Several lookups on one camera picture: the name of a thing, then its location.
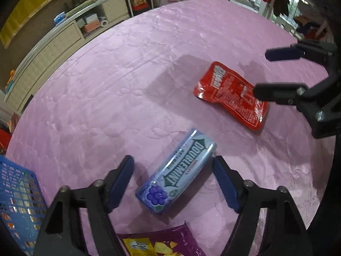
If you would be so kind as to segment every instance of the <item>blue gripper pad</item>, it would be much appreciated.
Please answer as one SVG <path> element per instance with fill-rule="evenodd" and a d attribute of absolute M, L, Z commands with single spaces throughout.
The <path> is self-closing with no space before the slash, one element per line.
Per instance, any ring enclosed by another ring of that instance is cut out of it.
<path fill-rule="evenodd" d="M 268 61 L 290 61 L 299 60 L 304 56 L 304 52 L 296 47 L 283 47 L 268 49 L 265 52 L 265 58 Z"/>
<path fill-rule="evenodd" d="M 223 195 L 226 199 L 227 205 L 232 208 L 236 213 L 240 212 L 240 204 L 238 202 L 238 192 L 233 185 L 231 178 L 226 173 L 225 169 L 223 168 L 223 164 L 225 162 L 220 162 L 217 158 L 213 161 L 213 174 L 216 177 L 219 186 L 223 192 Z"/>
<path fill-rule="evenodd" d="M 126 191 L 131 176 L 133 175 L 134 166 L 133 157 L 126 156 L 120 163 L 120 166 L 111 171 L 117 172 L 117 178 L 109 191 L 109 197 L 106 205 L 109 213 L 120 205 L 123 194 Z"/>

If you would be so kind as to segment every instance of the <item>blue plastic basket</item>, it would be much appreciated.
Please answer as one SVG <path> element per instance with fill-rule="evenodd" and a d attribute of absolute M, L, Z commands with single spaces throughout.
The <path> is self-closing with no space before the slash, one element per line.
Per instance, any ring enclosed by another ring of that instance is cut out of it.
<path fill-rule="evenodd" d="M 37 178 L 34 172 L 3 156 L 0 172 L 0 216 L 19 247 L 26 255 L 33 255 L 47 211 Z"/>

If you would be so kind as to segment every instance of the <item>yellow curtain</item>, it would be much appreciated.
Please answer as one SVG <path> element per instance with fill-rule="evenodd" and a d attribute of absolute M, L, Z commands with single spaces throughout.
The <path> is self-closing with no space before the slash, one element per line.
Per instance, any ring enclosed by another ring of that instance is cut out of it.
<path fill-rule="evenodd" d="M 17 3 L 0 32 L 0 40 L 5 48 L 8 47 L 12 38 L 27 21 L 50 1 L 51 0 L 20 0 Z"/>

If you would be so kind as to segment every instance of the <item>orange box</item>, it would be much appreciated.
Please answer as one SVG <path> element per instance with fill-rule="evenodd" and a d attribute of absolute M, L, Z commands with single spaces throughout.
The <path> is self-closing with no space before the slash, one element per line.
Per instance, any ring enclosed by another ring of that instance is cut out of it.
<path fill-rule="evenodd" d="M 84 25 L 81 28 L 81 31 L 83 34 L 87 34 L 87 33 L 90 33 L 91 31 L 97 29 L 99 26 L 100 26 L 100 21 L 97 19 L 95 21 L 92 21 L 89 24 Z"/>

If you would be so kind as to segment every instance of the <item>beige cabinet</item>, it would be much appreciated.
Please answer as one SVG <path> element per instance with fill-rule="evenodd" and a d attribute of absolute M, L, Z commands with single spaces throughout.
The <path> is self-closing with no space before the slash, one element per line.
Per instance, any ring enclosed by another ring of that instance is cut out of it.
<path fill-rule="evenodd" d="M 104 13 L 108 25 L 84 37 L 76 18 L 94 7 L 100 7 L 99 11 Z M 128 18 L 125 0 L 98 0 L 55 27 L 38 42 L 16 70 L 13 86 L 5 97 L 7 106 L 21 114 L 30 96 L 36 94 L 63 62 L 91 39 Z"/>

